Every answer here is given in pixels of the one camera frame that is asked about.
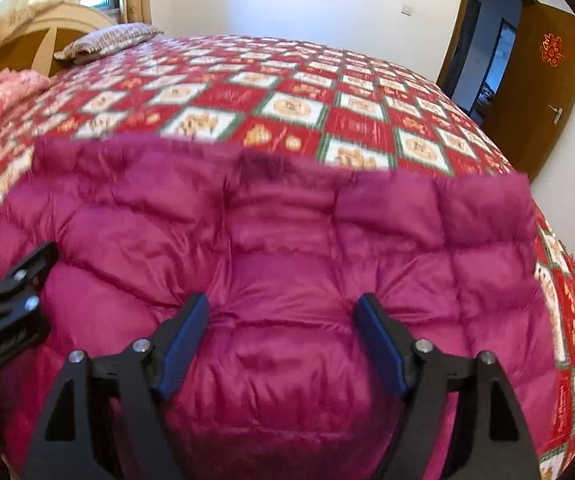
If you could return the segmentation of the magenta puffer jacket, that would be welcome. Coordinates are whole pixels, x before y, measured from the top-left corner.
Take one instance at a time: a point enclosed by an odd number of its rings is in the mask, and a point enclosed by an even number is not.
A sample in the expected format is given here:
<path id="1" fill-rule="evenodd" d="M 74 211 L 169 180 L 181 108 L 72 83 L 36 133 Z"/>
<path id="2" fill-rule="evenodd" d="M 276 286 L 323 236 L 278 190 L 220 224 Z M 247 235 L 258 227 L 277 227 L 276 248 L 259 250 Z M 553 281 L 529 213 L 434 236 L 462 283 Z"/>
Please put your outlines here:
<path id="1" fill-rule="evenodd" d="M 228 145 L 40 138 L 0 206 L 0 278 L 45 242 L 47 339 L 0 368 L 0 438 L 24 465 L 67 355 L 123 350 L 192 292 L 210 302 L 167 404 L 198 479 L 365 479 L 399 413 L 353 326 L 372 292 L 446 352 L 489 350 L 535 445 L 557 396 L 522 174 L 350 171 Z"/>

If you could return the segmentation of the cream wooden headboard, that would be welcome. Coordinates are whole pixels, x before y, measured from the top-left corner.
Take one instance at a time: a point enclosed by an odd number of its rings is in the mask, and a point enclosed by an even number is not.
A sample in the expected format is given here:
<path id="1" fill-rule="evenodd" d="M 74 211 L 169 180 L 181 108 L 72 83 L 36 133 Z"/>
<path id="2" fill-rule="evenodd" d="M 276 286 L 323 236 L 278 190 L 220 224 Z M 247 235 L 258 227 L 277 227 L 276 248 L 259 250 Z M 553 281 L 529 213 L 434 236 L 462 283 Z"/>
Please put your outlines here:
<path id="1" fill-rule="evenodd" d="M 116 21 L 97 9 L 74 2 L 43 8 L 29 21 L 0 38 L 0 72 L 34 70 L 53 76 L 62 64 L 53 55 L 72 41 Z"/>

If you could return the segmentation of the checked grey pillow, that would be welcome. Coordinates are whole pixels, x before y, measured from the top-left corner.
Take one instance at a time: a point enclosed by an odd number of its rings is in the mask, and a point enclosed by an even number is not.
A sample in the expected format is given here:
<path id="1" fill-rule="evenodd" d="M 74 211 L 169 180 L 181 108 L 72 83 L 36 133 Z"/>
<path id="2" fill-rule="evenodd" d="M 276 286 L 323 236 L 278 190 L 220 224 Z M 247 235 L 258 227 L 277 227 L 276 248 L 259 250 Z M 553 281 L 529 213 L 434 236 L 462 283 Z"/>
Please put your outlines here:
<path id="1" fill-rule="evenodd" d="M 144 23 L 117 24 L 78 38 L 61 51 L 54 52 L 59 62 L 82 65 L 150 41 L 163 32 Z"/>

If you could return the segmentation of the red patchwork bedspread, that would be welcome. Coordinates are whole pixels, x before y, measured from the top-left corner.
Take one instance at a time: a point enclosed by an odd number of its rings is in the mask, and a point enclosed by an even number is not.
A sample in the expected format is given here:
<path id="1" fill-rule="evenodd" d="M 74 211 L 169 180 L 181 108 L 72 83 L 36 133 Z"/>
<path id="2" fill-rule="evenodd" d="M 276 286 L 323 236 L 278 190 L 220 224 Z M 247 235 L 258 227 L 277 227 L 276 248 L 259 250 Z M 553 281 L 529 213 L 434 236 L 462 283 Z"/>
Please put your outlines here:
<path id="1" fill-rule="evenodd" d="M 228 145 L 350 171 L 517 174 L 435 84 L 405 67 L 276 38 L 155 39 L 66 70 L 0 118 L 0 206 L 40 138 Z M 536 206 L 536 269 L 557 396 L 543 478 L 575 457 L 575 260 Z"/>

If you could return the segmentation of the brown wooden door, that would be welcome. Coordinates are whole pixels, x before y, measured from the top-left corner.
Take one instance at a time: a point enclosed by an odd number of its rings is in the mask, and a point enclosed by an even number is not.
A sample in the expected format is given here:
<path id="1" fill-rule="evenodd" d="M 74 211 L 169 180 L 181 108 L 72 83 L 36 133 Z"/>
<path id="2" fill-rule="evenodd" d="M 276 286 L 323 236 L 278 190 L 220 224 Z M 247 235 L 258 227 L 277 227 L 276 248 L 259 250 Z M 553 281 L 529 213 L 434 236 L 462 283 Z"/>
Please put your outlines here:
<path id="1" fill-rule="evenodd" d="M 543 35 L 563 39 L 565 61 L 542 62 Z M 516 40 L 483 130 L 510 165 L 534 179 L 545 166 L 575 104 L 575 15 L 533 3 L 522 10 Z M 562 107 L 557 125 L 549 105 Z"/>

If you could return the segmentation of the red paper door decoration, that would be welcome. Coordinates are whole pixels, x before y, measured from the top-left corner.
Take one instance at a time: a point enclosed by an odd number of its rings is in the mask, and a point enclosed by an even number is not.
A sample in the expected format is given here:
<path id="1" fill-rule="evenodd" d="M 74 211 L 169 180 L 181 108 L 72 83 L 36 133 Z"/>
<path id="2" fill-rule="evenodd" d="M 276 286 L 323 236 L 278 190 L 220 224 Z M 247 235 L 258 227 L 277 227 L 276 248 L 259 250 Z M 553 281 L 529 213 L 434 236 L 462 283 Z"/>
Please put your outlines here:
<path id="1" fill-rule="evenodd" d="M 544 34 L 539 48 L 542 62 L 552 67 L 559 66 L 565 61 L 562 47 L 563 39 L 560 36 L 551 34 L 551 32 Z"/>

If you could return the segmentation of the white wall switch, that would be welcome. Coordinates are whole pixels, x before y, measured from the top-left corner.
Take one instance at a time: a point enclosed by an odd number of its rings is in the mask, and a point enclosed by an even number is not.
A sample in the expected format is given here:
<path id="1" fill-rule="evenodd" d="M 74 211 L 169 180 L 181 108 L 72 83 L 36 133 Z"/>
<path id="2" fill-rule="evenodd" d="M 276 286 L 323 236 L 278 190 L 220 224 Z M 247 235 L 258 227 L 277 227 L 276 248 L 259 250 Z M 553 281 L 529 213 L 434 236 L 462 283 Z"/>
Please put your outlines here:
<path id="1" fill-rule="evenodd" d="M 401 7 L 401 13 L 402 13 L 402 14 L 411 16 L 411 15 L 412 15 L 412 12 L 413 12 L 413 10 L 412 10 L 411 6 L 407 6 L 406 4 L 404 4 L 404 5 Z"/>

